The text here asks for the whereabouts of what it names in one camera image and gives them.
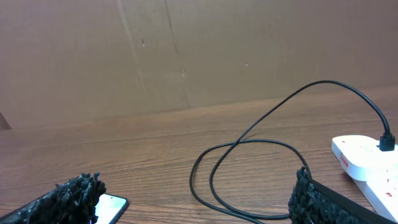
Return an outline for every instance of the phone screen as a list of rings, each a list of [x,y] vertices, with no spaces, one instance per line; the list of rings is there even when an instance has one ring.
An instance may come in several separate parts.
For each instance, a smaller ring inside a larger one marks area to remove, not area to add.
[[[127,206],[125,198],[103,194],[95,206],[95,215],[98,216],[96,224],[114,223]]]

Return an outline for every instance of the extension socket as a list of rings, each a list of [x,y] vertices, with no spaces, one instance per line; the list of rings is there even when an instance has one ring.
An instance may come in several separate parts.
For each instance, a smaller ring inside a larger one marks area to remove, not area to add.
[[[367,136],[333,138],[331,150],[375,211],[398,222],[398,146],[382,152]]]

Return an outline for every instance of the brown wooden tabletop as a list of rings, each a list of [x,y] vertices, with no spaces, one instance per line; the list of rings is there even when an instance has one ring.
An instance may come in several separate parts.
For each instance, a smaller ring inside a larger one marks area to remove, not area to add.
[[[398,133],[398,86],[360,89],[382,109]],[[211,146],[234,141],[282,98],[185,111],[57,124],[0,132],[0,215],[52,190],[81,172],[101,172],[107,192],[130,207],[119,223],[248,223],[197,202],[188,179],[196,158]],[[331,152],[331,139],[345,134],[378,138],[377,114],[348,90],[299,95],[276,110],[248,136],[296,147],[313,178],[372,209]],[[195,188],[218,205],[208,178],[227,148],[200,164]],[[238,146],[220,165],[215,189],[239,209],[287,213],[298,157],[282,146]],[[290,223],[289,220],[266,223]]]

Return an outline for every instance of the black cable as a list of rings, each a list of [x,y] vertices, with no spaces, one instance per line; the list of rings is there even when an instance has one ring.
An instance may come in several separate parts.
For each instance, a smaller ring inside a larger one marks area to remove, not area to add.
[[[225,157],[240,143],[248,143],[248,142],[269,142],[269,143],[275,143],[275,144],[280,144],[282,146],[285,146],[289,149],[291,149],[292,151],[294,151],[294,153],[296,153],[296,155],[298,155],[298,157],[301,159],[301,161],[303,162],[303,164],[305,166],[308,167],[307,162],[305,162],[305,159],[302,157],[302,155],[292,146],[284,143],[284,142],[280,142],[280,141],[275,141],[275,140],[270,140],[270,139],[249,139],[249,140],[243,140],[242,138],[250,131],[252,130],[253,127],[255,127],[255,125],[257,125],[260,121],[262,121],[265,117],[267,117],[268,115],[270,115],[272,112],[274,112],[278,107],[282,106],[286,101],[288,101],[291,97],[295,96],[297,93],[300,93],[302,90],[316,85],[316,84],[320,84],[320,83],[331,83],[331,84],[335,84],[335,85],[339,85],[342,86],[344,88],[347,88],[351,91],[353,91],[354,93],[356,93],[358,96],[360,96],[365,102],[368,103],[368,105],[373,108],[375,110],[375,112],[379,115],[379,117],[381,118],[381,121],[383,123],[384,126],[384,134],[387,135],[391,135],[390,133],[390,127],[388,125],[387,119],[386,117],[383,115],[383,113],[381,112],[381,110],[367,97],[365,96],[363,93],[361,93],[359,90],[355,89],[352,86],[349,86],[347,84],[338,82],[338,81],[333,81],[333,80],[322,80],[322,81],[317,81],[317,82],[313,82],[310,83],[308,85],[305,85],[303,87],[301,87],[299,90],[297,90],[296,92],[292,93],[290,96],[288,96],[286,99],[284,99],[282,102],[280,102],[278,105],[276,105],[273,109],[271,109],[270,111],[268,111],[268,113],[266,113],[264,116],[262,116],[260,119],[258,119],[254,124],[252,124],[250,126],[250,128],[248,128],[247,130],[245,130],[245,132],[235,141],[235,142],[230,142],[230,143],[226,143],[226,144],[221,144],[219,146],[214,146],[209,148],[208,150],[206,150],[205,152],[203,152],[199,158],[196,160],[196,162],[194,163],[193,167],[192,167],[192,171],[190,174],[190,190],[192,195],[203,205],[213,209],[213,210],[217,210],[219,212],[223,212],[226,213],[228,215],[232,215],[238,218],[242,218],[244,220],[247,220],[249,222],[252,223],[262,223],[256,219],[263,219],[263,220],[281,220],[281,219],[286,219],[289,217],[289,214],[285,214],[285,215],[258,215],[258,214],[253,214],[253,213],[249,213],[249,212],[245,212],[242,210],[238,210],[237,208],[234,208],[232,206],[230,206],[229,204],[227,204],[226,202],[224,202],[216,193],[214,186],[213,186],[213,178],[214,178],[214,174],[217,170],[217,168],[220,166],[221,162],[225,159]],[[216,165],[214,166],[213,170],[211,171],[210,174],[210,189],[211,192],[213,193],[214,197],[217,199],[217,201],[219,201],[219,203],[221,203],[222,205],[224,205],[226,208],[228,208],[229,210],[223,209],[223,208],[219,208],[216,207],[214,205],[211,205],[207,202],[205,202],[204,200],[202,200],[195,192],[195,189],[193,188],[193,175],[200,163],[200,161],[202,160],[202,158],[210,151],[220,148],[220,147],[225,147],[225,146],[231,146],[229,147],[229,149],[220,157],[220,159],[218,160],[218,162],[216,163]]]

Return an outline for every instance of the black phone case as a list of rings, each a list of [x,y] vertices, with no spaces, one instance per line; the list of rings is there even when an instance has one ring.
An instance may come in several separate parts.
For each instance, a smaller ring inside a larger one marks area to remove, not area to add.
[[[120,197],[120,196],[117,196],[117,195],[111,195],[111,194],[107,194],[107,195],[126,199],[126,203],[123,205],[122,209],[120,209],[120,211],[113,217],[112,221],[109,223],[109,224],[115,224],[119,220],[119,218],[123,215],[123,213],[127,210],[127,208],[129,207],[130,203],[129,203],[129,200],[127,198]]]

